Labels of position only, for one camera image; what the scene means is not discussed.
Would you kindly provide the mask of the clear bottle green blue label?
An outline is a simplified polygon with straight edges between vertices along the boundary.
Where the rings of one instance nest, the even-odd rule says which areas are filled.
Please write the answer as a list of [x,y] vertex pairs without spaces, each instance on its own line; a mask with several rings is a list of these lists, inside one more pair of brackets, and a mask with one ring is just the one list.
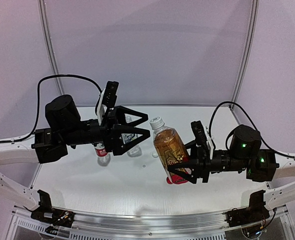
[[[125,120],[126,120],[127,123],[132,122],[132,118],[131,118],[130,115],[127,115],[125,117]],[[137,138],[138,138],[138,135],[135,134],[135,133],[123,133],[122,134],[122,140],[123,140],[124,144],[131,143],[132,141],[134,141]],[[134,147],[132,147],[131,149],[129,149],[126,153],[127,153],[127,155],[129,157],[134,158],[134,157],[141,156],[142,155],[142,150],[141,150],[140,146],[137,144]]]

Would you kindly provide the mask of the clear bottle red label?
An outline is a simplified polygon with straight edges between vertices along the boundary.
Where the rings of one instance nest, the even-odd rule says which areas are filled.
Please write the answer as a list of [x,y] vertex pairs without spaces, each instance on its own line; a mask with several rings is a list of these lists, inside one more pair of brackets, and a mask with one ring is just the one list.
[[102,143],[97,143],[94,149],[97,155],[97,163],[102,167],[106,167],[111,161],[110,153],[106,151]]

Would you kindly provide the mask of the amber tea bottle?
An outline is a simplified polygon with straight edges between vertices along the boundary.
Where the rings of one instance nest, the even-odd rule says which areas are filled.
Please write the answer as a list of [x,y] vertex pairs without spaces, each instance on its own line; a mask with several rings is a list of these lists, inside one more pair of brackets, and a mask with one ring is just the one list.
[[168,170],[171,165],[187,162],[188,152],[174,128],[164,126],[153,131],[153,145],[166,172],[168,184],[185,184],[188,181]]

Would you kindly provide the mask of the blue white bottle cap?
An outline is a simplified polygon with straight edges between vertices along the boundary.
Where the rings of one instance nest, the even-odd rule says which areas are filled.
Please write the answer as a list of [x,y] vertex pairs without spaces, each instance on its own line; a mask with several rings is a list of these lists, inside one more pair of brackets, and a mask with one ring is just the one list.
[[152,157],[153,157],[153,158],[157,158],[157,157],[158,157],[158,154],[157,154],[156,152],[153,152],[153,153],[152,153]]

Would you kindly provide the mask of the white tea bottle cap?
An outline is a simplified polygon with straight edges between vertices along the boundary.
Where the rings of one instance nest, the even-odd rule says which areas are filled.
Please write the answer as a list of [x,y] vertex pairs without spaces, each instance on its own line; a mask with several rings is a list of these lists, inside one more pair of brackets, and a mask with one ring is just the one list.
[[150,120],[149,122],[152,130],[157,130],[162,128],[165,125],[165,122],[160,116],[154,117],[153,119]]

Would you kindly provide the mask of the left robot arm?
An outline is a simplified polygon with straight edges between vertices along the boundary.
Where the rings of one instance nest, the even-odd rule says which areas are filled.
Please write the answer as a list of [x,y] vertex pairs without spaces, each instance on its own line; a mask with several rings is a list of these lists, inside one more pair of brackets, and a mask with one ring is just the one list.
[[[97,118],[81,120],[73,98],[59,96],[45,107],[49,127],[37,129],[33,138],[0,141],[0,166],[16,163],[53,163],[68,155],[68,147],[103,144],[107,153],[121,156],[151,134],[138,125],[148,115],[116,106],[116,96],[102,93],[97,105]],[[51,197],[42,190],[27,189],[0,172],[0,195],[31,212],[52,213]]]

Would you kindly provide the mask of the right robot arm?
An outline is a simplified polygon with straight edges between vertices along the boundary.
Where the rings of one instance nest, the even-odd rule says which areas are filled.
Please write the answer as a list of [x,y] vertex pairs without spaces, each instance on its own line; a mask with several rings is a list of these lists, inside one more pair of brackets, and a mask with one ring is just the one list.
[[[246,125],[234,128],[227,150],[215,150],[212,138],[200,121],[193,121],[191,129],[195,139],[185,145],[190,150],[189,157],[180,163],[167,167],[192,184],[198,179],[207,183],[210,174],[221,172],[246,172],[246,178],[253,182],[271,182],[274,179],[295,177],[295,156],[285,156],[278,163],[276,151],[262,149],[261,133]],[[249,206],[264,206],[268,210],[295,201],[295,181],[284,186],[254,192],[250,195]]]

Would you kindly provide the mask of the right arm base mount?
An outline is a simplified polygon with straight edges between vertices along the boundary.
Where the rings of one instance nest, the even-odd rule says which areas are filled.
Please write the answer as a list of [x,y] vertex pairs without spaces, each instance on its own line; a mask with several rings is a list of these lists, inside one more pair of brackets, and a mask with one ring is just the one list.
[[225,212],[226,221],[230,228],[243,226],[270,217],[270,211],[266,209],[266,202],[264,201],[265,190],[253,192],[249,197],[249,204],[244,208],[233,208]]

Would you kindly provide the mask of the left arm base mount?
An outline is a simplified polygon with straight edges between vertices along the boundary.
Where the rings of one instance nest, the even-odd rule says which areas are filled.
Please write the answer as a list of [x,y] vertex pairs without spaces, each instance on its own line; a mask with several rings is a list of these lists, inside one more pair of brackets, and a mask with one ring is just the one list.
[[57,235],[60,227],[71,228],[75,213],[69,210],[54,208],[48,193],[37,191],[39,196],[38,207],[31,211],[30,217],[41,223],[48,224],[44,230],[47,234]]

